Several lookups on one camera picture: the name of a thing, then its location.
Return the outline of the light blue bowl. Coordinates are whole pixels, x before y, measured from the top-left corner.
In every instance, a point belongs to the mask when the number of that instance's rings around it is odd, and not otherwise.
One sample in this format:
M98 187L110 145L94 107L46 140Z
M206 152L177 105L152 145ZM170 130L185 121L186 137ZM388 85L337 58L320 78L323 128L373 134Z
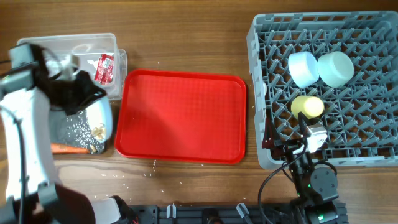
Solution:
M298 52L289 55L290 76L299 88L306 88L319 79L317 60L310 52Z

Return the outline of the yellow plastic cup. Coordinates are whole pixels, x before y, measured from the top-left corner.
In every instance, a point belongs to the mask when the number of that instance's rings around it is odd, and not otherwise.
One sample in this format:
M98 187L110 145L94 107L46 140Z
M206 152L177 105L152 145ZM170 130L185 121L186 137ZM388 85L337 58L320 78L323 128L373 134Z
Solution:
M292 114L298 118L302 112L308 119L319 117L325 109L324 102L316 96L298 96L290 106Z

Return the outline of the orange carrot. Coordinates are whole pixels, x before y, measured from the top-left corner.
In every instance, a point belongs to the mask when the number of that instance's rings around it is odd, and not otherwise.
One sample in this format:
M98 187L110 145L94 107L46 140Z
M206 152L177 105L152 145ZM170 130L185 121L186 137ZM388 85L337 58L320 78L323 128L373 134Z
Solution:
M89 154L87 148L68 146L63 144L51 143L51 150L53 154Z

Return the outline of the red snack wrapper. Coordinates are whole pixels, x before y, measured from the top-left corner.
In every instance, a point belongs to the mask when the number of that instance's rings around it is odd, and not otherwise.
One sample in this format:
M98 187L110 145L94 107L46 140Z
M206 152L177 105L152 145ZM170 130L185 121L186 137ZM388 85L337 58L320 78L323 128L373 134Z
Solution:
M102 54L98 60L95 73L95 81L101 85L108 85L113 80L114 57L108 54Z

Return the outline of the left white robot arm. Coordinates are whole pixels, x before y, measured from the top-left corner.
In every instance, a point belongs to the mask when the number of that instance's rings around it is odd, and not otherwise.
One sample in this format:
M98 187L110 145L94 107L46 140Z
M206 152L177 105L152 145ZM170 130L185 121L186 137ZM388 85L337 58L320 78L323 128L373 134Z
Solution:
M62 185L50 141L49 114L86 108L110 113L104 89L78 68L70 78L50 75L44 48L23 43L9 51L11 69L1 79L1 119L6 135L8 184L2 223L138 223L120 197L91 201Z

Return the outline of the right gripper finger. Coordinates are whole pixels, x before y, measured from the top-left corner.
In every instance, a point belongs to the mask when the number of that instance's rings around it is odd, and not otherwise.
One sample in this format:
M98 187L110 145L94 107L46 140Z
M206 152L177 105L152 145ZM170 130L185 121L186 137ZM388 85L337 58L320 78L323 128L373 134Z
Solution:
M299 129L300 129L300 133L301 133L302 137L307 138L308 137L309 120L302 112L298 113L298 122L299 122Z
M266 119L264 137L262 140L263 149L274 149L280 145L280 137L270 118Z

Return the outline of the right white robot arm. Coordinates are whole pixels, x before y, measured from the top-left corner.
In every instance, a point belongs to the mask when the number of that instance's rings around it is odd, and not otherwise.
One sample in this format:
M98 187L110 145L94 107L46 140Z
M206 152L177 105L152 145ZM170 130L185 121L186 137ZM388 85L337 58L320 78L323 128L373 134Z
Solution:
M285 162L270 173L259 188L257 203L264 223L272 223L272 220L266 215L262 204L262 192L271 178L286 168L291 173L290 181L294 183L298 195L298 198L289 203L293 218L305 223L328 223L339 218L333 203L339 197L337 169L327 161L313 162L311 158L311 153L325 143L327 130L320 124L310 124L302 112L298 114L298 123L302 136L283 141L273 122L266 119L262 146L284 156Z

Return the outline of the light blue plate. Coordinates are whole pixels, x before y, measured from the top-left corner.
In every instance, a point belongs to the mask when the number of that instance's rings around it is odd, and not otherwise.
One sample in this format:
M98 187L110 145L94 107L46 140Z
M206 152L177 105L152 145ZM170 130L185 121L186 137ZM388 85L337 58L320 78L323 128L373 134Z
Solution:
M109 98L104 96L96 100L85 109L85 113L89 130L99 126L101 123L104 124L106 128L105 140L107 141L113 132L113 115Z

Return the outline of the mint green bowl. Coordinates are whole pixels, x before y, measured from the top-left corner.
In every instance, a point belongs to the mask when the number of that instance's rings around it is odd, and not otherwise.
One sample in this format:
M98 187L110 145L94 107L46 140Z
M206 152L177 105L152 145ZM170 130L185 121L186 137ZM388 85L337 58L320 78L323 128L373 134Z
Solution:
M340 51L322 55L318 59L317 68L320 78L332 88L342 87L354 76L351 59Z

